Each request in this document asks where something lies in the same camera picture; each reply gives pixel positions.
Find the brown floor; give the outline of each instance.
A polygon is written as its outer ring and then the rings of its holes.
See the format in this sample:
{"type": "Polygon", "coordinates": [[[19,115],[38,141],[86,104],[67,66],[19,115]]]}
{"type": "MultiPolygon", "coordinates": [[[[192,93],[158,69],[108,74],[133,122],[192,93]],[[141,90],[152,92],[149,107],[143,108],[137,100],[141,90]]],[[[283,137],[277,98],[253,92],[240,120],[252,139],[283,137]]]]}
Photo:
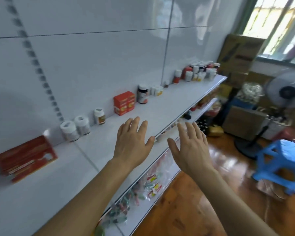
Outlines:
{"type": "MultiPolygon", "coordinates": [[[[267,196],[251,179],[255,162],[241,155],[233,137],[208,138],[214,167],[228,185],[263,220],[267,196]]],[[[295,236],[295,195],[278,201],[268,197],[266,222],[281,236],[295,236]]],[[[134,236],[224,236],[224,229],[211,204],[189,176],[180,172],[146,216],[134,236]]]]}

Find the forearm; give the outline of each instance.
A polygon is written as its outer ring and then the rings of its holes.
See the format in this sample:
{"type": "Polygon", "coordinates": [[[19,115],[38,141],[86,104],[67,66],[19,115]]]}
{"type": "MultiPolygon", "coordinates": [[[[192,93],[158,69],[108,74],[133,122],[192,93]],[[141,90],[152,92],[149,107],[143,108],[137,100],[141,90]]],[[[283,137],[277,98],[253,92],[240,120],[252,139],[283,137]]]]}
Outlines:
{"type": "Polygon", "coordinates": [[[35,236],[90,236],[110,199],[131,171],[118,161],[110,160],[35,236]]]}
{"type": "Polygon", "coordinates": [[[216,170],[208,171],[206,177],[210,178],[209,181],[203,181],[200,177],[196,176],[195,181],[211,203],[229,236],[277,236],[234,193],[216,170]]]}

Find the fan base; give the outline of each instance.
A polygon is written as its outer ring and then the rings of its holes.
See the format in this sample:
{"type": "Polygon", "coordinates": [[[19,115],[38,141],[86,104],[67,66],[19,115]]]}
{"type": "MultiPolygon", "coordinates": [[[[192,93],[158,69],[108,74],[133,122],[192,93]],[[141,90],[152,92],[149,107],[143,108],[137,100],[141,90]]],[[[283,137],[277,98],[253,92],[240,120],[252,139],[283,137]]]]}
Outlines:
{"type": "Polygon", "coordinates": [[[234,144],[241,154],[253,160],[257,159],[257,153],[262,150],[262,146],[260,146],[258,143],[254,143],[252,146],[248,146],[250,144],[250,141],[242,138],[235,139],[234,144]]]}

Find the finger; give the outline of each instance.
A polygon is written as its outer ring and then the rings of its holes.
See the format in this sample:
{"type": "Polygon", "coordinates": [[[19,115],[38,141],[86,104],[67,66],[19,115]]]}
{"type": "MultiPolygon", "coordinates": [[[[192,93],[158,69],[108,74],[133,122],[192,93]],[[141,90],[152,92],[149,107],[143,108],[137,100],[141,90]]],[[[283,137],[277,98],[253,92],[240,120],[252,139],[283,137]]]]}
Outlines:
{"type": "Polygon", "coordinates": [[[154,142],[155,142],[155,137],[150,137],[148,139],[148,141],[146,142],[145,148],[146,148],[146,150],[148,152],[147,156],[150,154],[150,151],[152,150],[152,147],[154,145],[154,142]]]}
{"type": "Polygon", "coordinates": [[[132,123],[131,123],[131,126],[130,126],[130,130],[131,132],[137,132],[138,131],[138,125],[139,125],[139,121],[140,121],[140,118],[139,117],[136,117],[132,123]]]}
{"type": "Polygon", "coordinates": [[[167,143],[168,143],[169,149],[170,149],[173,157],[176,158],[179,155],[179,149],[176,145],[176,142],[173,139],[168,138],[167,143]]]}
{"type": "Polygon", "coordinates": [[[178,128],[178,132],[179,132],[180,142],[181,143],[186,143],[187,139],[188,139],[188,136],[187,136],[187,133],[186,133],[185,129],[181,125],[181,123],[177,124],[177,128],[178,128]]]}
{"type": "Polygon", "coordinates": [[[203,131],[201,133],[202,133],[203,142],[205,143],[205,145],[208,145],[208,140],[206,139],[206,135],[203,133],[203,131]]]}
{"type": "Polygon", "coordinates": [[[124,127],[122,128],[122,133],[126,133],[126,132],[129,132],[129,129],[130,129],[130,125],[132,123],[132,118],[129,118],[128,120],[126,120],[125,124],[124,124],[124,127]]]}
{"type": "Polygon", "coordinates": [[[195,138],[197,138],[196,130],[194,129],[194,127],[192,126],[192,124],[189,123],[189,122],[186,122],[186,126],[187,126],[187,133],[188,133],[189,139],[195,139],[195,138]]]}
{"type": "Polygon", "coordinates": [[[143,123],[141,124],[141,126],[139,127],[138,133],[145,138],[145,134],[147,132],[147,121],[143,121],[143,123]]]}
{"type": "Polygon", "coordinates": [[[121,136],[123,127],[124,127],[124,123],[118,129],[117,139],[121,136]]]}
{"type": "Polygon", "coordinates": [[[200,128],[198,127],[198,125],[197,125],[195,122],[193,122],[193,123],[192,123],[192,126],[194,127],[194,129],[195,129],[195,131],[196,131],[197,138],[198,138],[199,140],[202,140],[202,133],[201,133],[201,130],[200,130],[200,128]]]}

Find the perforated metal strip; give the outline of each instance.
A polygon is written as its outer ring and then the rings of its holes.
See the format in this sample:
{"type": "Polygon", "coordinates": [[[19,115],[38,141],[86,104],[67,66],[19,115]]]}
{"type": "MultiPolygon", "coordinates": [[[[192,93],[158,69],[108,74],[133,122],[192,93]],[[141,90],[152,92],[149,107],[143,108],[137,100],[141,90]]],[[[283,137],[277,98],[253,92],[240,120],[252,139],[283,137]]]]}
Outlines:
{"type": "Polygon", "coordinates": [[[26,54],[29,57],[31,64],[35,67],[35,73],[37,74],[38,80],[40,81],[44,89],[44,92],[46,93],[48,100],[50,101],[50,104],[53,107],[53,110],[55,111],[57,118],[59,119],[60,122],[64,122],[62,113],[60,111],[58,103],[56,102],[56,98],[53,95],[50,85],[47,82],[46,76],[44,75],[43,69],[40,66],[40,63],[37,59],[37,56],[32,47],[32,44],[28,38],[26,30],[22,24],[20,16],[16,10],[16,7],[13,4],[13,0],[5,0],[5,1],[7,4],[7,11],[10,14],[12,14],[12,23],[18,28],[18,36],[23,39],[22,44],[26,50],[26,54]]]}

